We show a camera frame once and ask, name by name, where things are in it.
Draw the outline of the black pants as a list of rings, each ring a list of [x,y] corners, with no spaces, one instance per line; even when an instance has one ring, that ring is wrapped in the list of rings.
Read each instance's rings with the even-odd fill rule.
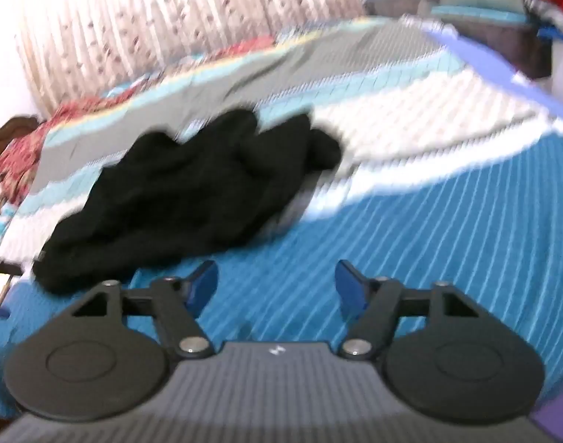
[[[248,245],[308,179],[341,161],[339,141],[308,114],[263,131],[252,109],[235,108],[183,143],[145,133],[56,225],[34,261],[35,280],[69,295]]]

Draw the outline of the striped patterned bedsheet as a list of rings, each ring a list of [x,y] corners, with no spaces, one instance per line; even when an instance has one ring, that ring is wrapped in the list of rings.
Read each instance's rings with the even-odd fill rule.
[[[29,263],[140,134],[185,139],[242,102],[263,127],[311,111],[347,160],[276,236],[217,255],[221,279],[200,317],[212,341],[340,341],[332,273],[346,259],[418,288],[453,282],[537,349],[547,390],[563,383],[562,120],[397,22],[284,41],[60,124],[30,193],[4,213],[0,257]]]

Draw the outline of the carved wooden headboard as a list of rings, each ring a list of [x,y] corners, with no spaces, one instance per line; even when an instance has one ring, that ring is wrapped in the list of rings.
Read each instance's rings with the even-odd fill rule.
[[[35,116],[14,116],[0,127],[0,154],[15,138],[26,136],[39,125]]]

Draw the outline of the purple blue mattress edge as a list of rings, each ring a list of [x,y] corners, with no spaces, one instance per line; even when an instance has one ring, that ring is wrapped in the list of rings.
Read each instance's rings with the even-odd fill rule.
[[[530,80],[524,73],[516,70],[496,51],[474,40],[459,36],[449,29],[430,29],[428,26],[423,29],[464,62],[469,63],[488,82],[546,108],[552,116],[562,120],[562,123],[555,123],[554,126],[563,134],[563,102],[546,93],[535,80]]]

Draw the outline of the floral beige curtain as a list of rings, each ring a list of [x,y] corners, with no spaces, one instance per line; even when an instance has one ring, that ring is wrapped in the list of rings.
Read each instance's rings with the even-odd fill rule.
[[[294,24],[360,16],[363,0],[16,0],[37,108]]]

